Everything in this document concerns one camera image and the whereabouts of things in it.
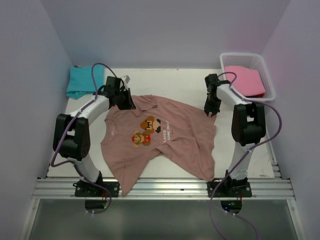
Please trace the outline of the dusty pink printed t-shirt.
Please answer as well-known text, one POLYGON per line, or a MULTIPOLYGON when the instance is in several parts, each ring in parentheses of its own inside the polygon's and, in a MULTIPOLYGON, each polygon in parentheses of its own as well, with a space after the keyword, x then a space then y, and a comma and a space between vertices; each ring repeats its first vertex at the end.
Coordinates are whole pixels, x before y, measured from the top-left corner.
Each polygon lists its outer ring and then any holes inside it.
POLYGON ((189 174, 210 182, 215 176, 212 156, 216 117, 169 98, 133 96, 136 106, 113 106, 105 117, 101 141, 104 161, 126 196, 156 157, 165 156, 189 174))

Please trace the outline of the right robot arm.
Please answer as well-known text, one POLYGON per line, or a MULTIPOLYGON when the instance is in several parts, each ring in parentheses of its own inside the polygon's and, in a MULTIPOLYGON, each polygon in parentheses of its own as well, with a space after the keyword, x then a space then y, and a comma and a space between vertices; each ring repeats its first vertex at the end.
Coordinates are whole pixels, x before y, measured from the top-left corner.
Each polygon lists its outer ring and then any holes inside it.
POLYGON ((208 117, 216 116, 224 102, 233 109, 231 135, 235 141, 232 161, 222 180, 207 183, 209 197, 231 198, 251 197, 248 182, 248 168, 253 155, 253 147, 266 135, 265 107, 262 103, 244 100, 232 89, 231 82, 220 80, 219 75, 205 77, 207 97, 204 112, 208 117))

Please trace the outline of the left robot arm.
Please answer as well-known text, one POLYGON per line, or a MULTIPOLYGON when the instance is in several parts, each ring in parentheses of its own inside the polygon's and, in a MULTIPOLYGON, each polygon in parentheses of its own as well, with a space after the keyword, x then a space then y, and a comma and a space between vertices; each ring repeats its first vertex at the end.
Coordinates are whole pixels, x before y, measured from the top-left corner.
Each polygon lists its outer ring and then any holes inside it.
POLYGON ((136 108, 131 90, 128 87, 130 77, 120 78, 108 76, 106 83, 90 101, 78 110, 69 114, 57 116, 53 137, 54 155, 50 165, 58 167, 66 163, 74 166, 80 180, 87 182, 86 190, 92 196, 103 193, 104 184, 99 181, 101 172, 95 167, 89 151, 91 148, 90 125, 113 106, 119 110, 134 110, 136 108))

